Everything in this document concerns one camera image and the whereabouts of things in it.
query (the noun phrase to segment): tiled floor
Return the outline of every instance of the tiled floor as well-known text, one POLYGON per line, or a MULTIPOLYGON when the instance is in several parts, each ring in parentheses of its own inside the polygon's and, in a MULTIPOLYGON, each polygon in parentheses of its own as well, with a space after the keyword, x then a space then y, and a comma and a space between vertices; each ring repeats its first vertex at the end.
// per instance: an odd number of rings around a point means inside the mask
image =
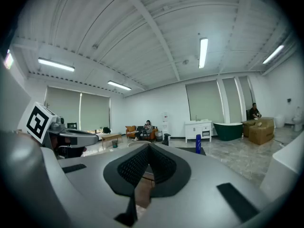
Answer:
MULTIPOLYGON (((255 185, 260 186, 268 170, 273 153, 290 143, 299 134, 300 132, 294 132, 291 127, 284 127, 275 129, 274 139, 263 145, 254 144, 248 138, 224 142, 217 137, 213 137, 211 142, 209 142, 209 139, 202 140, 202 147, 207 156, 219 160, 224 165, 251 180, 255 185)), ((84 156, 127 148, 129 143, 132 143, 132 140, 127 140, 126 136, 119 140, 118 148, 115 149, 110 141, 104 143, 104 147, 102 147, 101 142, 98 142, 88 146, 84 156)), ((184 139, 171 139, 170 146, 191 148, 195 147, 195 140, 188 140, 188 143, 185 143, 184 139)))

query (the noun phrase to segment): ceiling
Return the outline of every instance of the ceiling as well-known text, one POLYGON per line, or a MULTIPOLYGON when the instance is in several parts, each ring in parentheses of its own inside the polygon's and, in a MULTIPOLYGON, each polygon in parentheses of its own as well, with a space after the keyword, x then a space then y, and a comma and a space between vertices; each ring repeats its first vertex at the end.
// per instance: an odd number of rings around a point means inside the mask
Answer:
POLYGON ((290 34, 272 0, 29 0, 12 45, 28 77, 131 95, 206 75, 266 71, 271 63, 262 62, 290 34), (200 38, 209 39, 203 69, 200 38), (40 65, 38 57, 75 71, 40 65))

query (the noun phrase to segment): window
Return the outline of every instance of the window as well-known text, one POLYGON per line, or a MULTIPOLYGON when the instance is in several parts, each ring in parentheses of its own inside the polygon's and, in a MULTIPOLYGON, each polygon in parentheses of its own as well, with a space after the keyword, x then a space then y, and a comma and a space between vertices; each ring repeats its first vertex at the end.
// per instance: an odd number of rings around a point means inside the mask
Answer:
POLYGON ((64 118, 65 127, 77 123, 79 129, 79 100, 80 92, 48 87, 45 106, 64 118))
POLYGON ((80 109, 81 130, 110 128, 109 108, 110 98, 82 93, 80 109))
POLYGON ((240 123, 242 121, 241 103, 238 95, 237 84, 234 78, 223 79, 231 123, 240 123))
POLYGON ((224 115, 216 80, 186 86, 191 120, 223 123, 224 115))
POLYGON ((253 99, 252 99, 252 94, 251 94, 251 90, 250 90, 250 86, 249 86, 248 77, 247 76, 239 77, 239 81, 241 83, 241 87, 243 90, 246 110, 250 110, 252 108, 253 99))

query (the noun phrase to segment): toilet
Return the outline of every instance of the toilet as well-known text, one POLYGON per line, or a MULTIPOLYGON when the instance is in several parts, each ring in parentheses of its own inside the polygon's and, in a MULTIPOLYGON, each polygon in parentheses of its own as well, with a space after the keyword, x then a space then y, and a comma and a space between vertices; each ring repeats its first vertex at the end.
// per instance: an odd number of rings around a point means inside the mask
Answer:
POLYGON ((298 132, 301 131, 303 128, 303 118, 302 118, 302 109, 298 106, 295 111, 295 116, 293 118, 294 131, 298 132))

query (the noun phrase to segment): blue bottle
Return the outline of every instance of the blue bottle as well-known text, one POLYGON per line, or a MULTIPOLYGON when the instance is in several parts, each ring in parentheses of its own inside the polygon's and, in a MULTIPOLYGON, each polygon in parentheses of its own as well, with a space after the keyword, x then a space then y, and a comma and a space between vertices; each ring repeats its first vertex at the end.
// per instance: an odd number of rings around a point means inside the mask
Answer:
POLYGON ((195 141, 195 153, 200 154, 200 148, 201 148, 201 136, 200 134, 196 135, 196 141, 195 141))

